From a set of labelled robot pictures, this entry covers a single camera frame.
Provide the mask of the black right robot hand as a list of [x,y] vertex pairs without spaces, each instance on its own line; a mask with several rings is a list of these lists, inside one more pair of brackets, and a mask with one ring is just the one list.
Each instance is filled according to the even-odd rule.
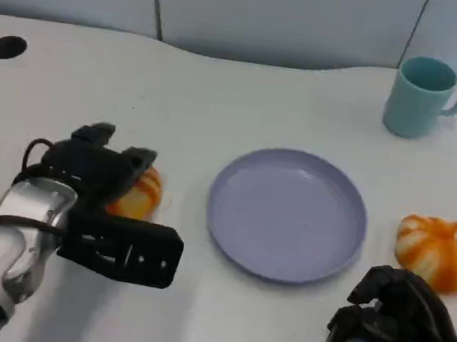
[[371,267],[327,324],[326,342],[457,342],[450,314],[420,276]]

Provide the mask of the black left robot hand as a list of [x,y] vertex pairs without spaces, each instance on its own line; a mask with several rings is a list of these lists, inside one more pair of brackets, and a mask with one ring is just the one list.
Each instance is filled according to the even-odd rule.
[[90,207],[141,220],[158,202],[151,189],[142,194],[139,188],[157,153],[150,148],[130,147],[120,152],[108,148],[115,130],[108,122],[83,125],[69,139],[50,145],[40,164],[53,176],[73,182]]

